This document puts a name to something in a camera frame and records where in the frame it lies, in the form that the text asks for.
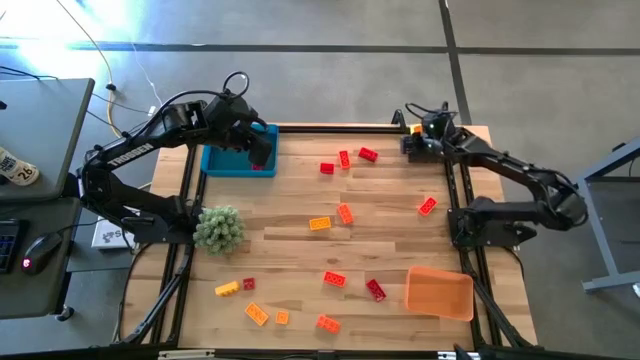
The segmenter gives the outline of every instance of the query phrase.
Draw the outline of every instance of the keyboard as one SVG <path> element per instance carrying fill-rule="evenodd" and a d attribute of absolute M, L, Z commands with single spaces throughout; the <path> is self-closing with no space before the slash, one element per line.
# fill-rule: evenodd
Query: keyboard
<path fill-rule="evenodd" d="M 28 225 L 26 220 L 0 220 L 0 274 L 11 272 Z"/>

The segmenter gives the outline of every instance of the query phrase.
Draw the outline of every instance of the blue tray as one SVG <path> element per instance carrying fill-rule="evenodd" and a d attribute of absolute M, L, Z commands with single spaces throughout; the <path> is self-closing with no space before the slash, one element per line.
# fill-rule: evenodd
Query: blue tray
<path fill-rule="evenodd" d="M 263 129 L 259 125 L 254 125 L 254 127 L 257 130 Z M 278 169 L 277 125 L 267 127 L 267 139 L 273 147 L 263 170 L 251 170 L 248 151 L 222 151 L 222 149 L 213 146 L 204 147 L 200 168 L 207 175 L 216 177 L 274 177 Z"/>

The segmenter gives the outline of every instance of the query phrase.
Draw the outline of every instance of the toy block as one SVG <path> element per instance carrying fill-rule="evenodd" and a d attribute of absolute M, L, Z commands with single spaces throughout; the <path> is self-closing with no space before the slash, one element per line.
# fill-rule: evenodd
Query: toy block
<path fill-rule="evenodd" d="M 327 317 L 325 315 L 319 315 L 318 321 L 316 322 L 316 327 L 324 329 L 325 322 L 327 322 Z"/>
<path fill-rule="evenodd" d="M 249 317 L 253 319 L 253 321 L 255 321 L 256 324 L 260 326 L 264 325 L 264 323 L 269 318 L 269 315 L 267 315 L 266 312 L 262 311 L 262 309 L 260 309 L 258 305 L 254 303 L 249 303 L 249 306 L 247 306 L 247 308 L 244 309 L 244 312 L 245 314 L 249 315 Z"/>
<path fill-rule="evenodd" d="M 371 162 L 376 162 L 378 153 L 363 147 L 362 149 L 360 149 L 360 153 L 358 154 L 358 156 Z"/>
<path fill-rule="evenodd" d="M 411 125 L 409 128 L 411 129 L 411 133 L 412 134 L 413 133 L 417 133 L 417 132 L 419 132 L 419 133 L 422 132 L 422 125 L 419 125 L 419 124 L 418 125 Z"/>
<path fill-rule="evenodd" d="M 380 302 L 387 297 L 387 294 L 385 294 L 384 291 L 382 291 L 382 288 L 380 287 L 380 284 L 378 284 L 376 279 L 371 279 L 371 281 L 367 283 L 367 288 L 369 289 L 369 291 L 371 292 L 371 295 L 373 295 L 373 297 L 376 299 L 377 302 Z"/>
<path fill-rule="evenodd" d="M 324 328 L 325 330 L 327 330 L 328 332 L 332 333 L 332 334 L 337 334 L 338 332 L 340 332 L 340 323 L 326 315 L 321 315 L 324 317 L 324 321 L 323 321 L 323 326 L 322 328 Z"/>
<path fill-rule="evenodd" d="M 351 167 L 351 162 L 349 161 L 349 152 L 340 151 L 338 154 L 340 154 L 340 167 L 343 170 L 350 168 Z"/>
<path fill-rule="evenodd" d="M 338 287 L 344 287 L 344 284 L 347 282 L 347 278 L 343 275 L 327 271 L 324 273 L 324 282 Z"/>
<path fill-rule="evenodd" d="M 328 175 L 333 174 L 333 164 L 320 163 L 320 172 Z"/>
<path fill-rule="evenodd" d="M 331 228 L 331 219 L 329 217 L 317 218 L 309 220 L 309 228 L 311 230 L 322 230 Z"/>
<path fill-rule="evenodd" d="M 353 215 L 351 215 L 351 209 L 349 209 L 349 205 L 340 204 L 338 206 L 338 214 L 340 214 L 340 218 L 342 218 L 343 224 L 353 223 Z"/>
<path fill-rule="evenodd" d="M 289 323 L 289 312 L 278 311 L 276 313 L 276 324 L 287 325 Z"/>
<path fill-rule="evenodd" d="M 438 202 L 434 198 L 430 197 L 427 199 L 427 201 L 424 202 L 424 204 L 422 204 L 422 206 L 420 206 L 420 208 L 418 209 L 418 212 L 421 215 L 427 216 L 429 215 L 431 210 L 433 210 L 433 208 L 436 207 L 437 204 Z"/>
<path fill-rule="evenodd" d="M 218 286 L 216 288 L 216 295 L 218 295 L 218 296 L 231 295 L 234 292 L 238 291 L 239 289 L 240 289 L 240 286 L 238 285 L 237 281 L 230 282 L 228 284 L 224 284 L 222 286 Z"/>
<path fill-rule="evenodd" d="M 246 278 L 242 280 L 242 285 L 245 290 L 253 290 L 256 288 L 256 279 L 254 278 Z"/>

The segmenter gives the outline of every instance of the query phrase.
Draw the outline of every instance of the wood plank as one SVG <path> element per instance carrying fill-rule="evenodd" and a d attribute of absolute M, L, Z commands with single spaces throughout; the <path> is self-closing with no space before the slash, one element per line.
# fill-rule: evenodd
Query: wood plank
<path fill-rule="evenodd" d="M 487 127 L 469 128 L 490 141 Z M 357 156 L 362 146 L 380 154 L 375 164 Z M 337 168 L 332 176 L 320 174 L 319 163 L 337 164 L 340 150 L 349 152 L 352 168 Z M 202 147 L 197 151 L 190 198 L 195 196 Z M 154 193 L 179 192 L 186 154 L 185 147 L 160 151 Z M 471 176 L 476 196 L 503 199 L 498 175 L 473 168 Z M 206 189 L 205 206 L 237 207 L 248 230 L 241 249 L 228 257 L 196 251 L 181 347 L 450 350 L 453 343 L 472 347 L 468 323 L 422 316 L 404 307 L 410 266 L 459 272 L 460 264 L 446 226 L 450 202 L 443 166 L 407 163 L 397 135 L 281 134 L 275 178 L 207 178 Z M 463 193 L 459 194 L 464 205 Z M 438 205 L 423 217 L 417 208 L 428 196 Z M 352 210 L 353 225 L 342 225 L 337 216 L 342 202 Z M 331 217 L 333 227 L 310 231 L 308 220 L 321 216 Z M 140 258 L 129 284 L 123 333 L 130 332 L 155 301 L 166 251 L 166 246 L 155 245 Z M 501 249 L 487 249 L 487 259 L 496 301 L 522 335 L 535 343 L 518 264 Z M 347 276 L 345 288 L 323 284 L 326 270 Z M 256 279 L 255 290 L 215 296 L 216 286 L 246 277 Z M 371 279 L 387 293 L 381 303 L 364 285 Z M 244 314 L 252 301 L 271 316 L 263 327 Z M 287 326 L 273 321 L 276 311 L 283 309 L 290 313 Z M 340 321 L 341 332 L 318 330 L 319 314 Z M 488 340 L 482 305 L 479 317 Z"/>

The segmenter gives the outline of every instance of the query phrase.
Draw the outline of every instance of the black computer mouse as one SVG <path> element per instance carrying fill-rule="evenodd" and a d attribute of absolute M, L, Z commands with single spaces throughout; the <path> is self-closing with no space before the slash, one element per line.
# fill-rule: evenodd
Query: black computer mouse
<path fill-rule="evenodd" d="M 60 244 L 62 244 L 62 236 L 57 232 L 39 236 L 24 253 L 22 271 L 28 275 L 41 273 L 47 267 Z"/>

